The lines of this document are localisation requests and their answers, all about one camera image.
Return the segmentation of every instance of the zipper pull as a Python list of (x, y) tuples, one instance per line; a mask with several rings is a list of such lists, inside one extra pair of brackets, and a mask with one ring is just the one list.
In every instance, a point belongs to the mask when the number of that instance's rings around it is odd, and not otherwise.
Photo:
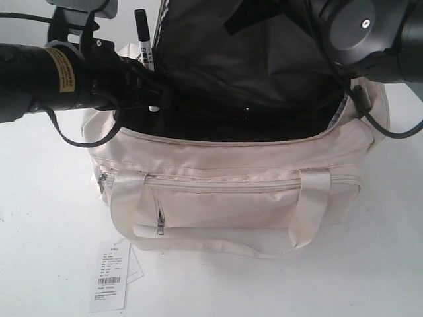
[(161, 211), (159, 211), (159, 218), (157, 219), (157, 234), (159, 236), (165, 235), (165, 218)]
[(97, 184), (100, 188), (100, 193), (104, 193), (104, 182), (107, 180), (107, 174), (103, 173), (98, 177)]

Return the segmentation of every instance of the barcode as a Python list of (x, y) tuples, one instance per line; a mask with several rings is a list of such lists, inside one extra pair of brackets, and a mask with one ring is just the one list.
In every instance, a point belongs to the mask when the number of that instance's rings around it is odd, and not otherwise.
[(120, 282), (120, 277), (106, 277), (104, 279), (98, 279), (99, 285), (113, 284), (113, 283), (119, 283), (119, 282)]

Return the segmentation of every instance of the white surface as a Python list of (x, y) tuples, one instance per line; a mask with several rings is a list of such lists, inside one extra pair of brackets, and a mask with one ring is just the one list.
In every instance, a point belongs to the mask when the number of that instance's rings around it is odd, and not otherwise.
[[(136, 41), (132, 9), (158, 2), (121, 0), (102, 36)], [(3, 0), (6, 9), (50, 14), (43, 0)], [(43, 26), (26, 24), (12, 38), (14, 25), (0, 21), (0, 42), (42, 44)], [(389, 85), (389, 98), (393, 129), (423, 116), (406, 87)], [(59, 119), (76, 138), (81, 113)], [(273, 261), (137, 250), (145, 277), (128, 285), (126, 309), (93, 316), (421, 316), (422, 144), (423, 133), (374, 150), (347, 223), (323, 228), (306, 249)], [(66, 145), (45, 114), (1, 125), (0, 149), (0, 317), (88, 316), (98, 244), (119, 238), (88, 155)]]

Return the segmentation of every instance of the bag handle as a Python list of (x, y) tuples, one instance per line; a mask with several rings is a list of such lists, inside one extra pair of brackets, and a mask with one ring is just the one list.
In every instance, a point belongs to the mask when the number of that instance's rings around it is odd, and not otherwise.
[(255, 258), (273, 258), (308, 245), (314, 239), (327, 210), (331, 185), (328, 169), (301, 171), (301, 193), (289, 224), (292, 248), (278, 254), (265, 254), (226, 240), (137, 236), (134, 232), (134, 219), (146, 177), (146, 173), (122, 170), (115, 179), (110, 208), (114, 226), (122, 236), (142, 250), (197, 250)]

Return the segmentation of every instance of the black fabric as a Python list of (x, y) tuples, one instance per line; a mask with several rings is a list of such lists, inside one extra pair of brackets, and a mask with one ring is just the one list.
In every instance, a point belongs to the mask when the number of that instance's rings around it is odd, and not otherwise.
[(344, 93), (313, 39), (285, 15), (231, 36), (224, 24), (239, 3), (163, 3), (155, 68), (175, 87), (172, 106), (125, 111), (124, 127), (202, 141), (284, 141), (327, 128)]

